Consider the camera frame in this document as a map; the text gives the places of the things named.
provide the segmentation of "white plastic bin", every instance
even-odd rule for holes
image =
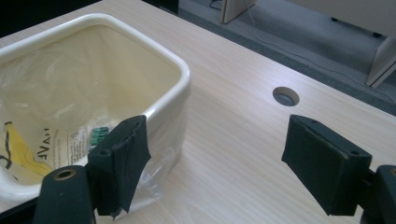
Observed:
[[[26,133],[27,123],[88,130],[146,115],[152,158],[134,196],[135,210],[158,198],[177,161],[190,79],[188,66],[169,50],[111,16],[91,14],[0,49],[0,121],[13,119],[28,138],[36,132]],[[36,99],[31,88],[49,94]],[[86,162],[85,156],[75,164]],[[2,164],[0,209],[38,195],[40,183],[22,184]]]

